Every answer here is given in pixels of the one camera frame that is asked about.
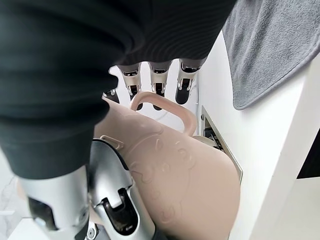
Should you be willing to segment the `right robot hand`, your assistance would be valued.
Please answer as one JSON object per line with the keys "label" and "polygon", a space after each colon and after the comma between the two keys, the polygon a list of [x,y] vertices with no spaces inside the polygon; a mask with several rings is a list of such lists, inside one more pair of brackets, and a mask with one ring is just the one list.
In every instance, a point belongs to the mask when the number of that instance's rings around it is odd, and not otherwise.
{"label": "right robot hand", "polygon": [[233,0],[3,0],[0,146],[52,238],[83,240],[94,127],[113,66],[202,60]]}

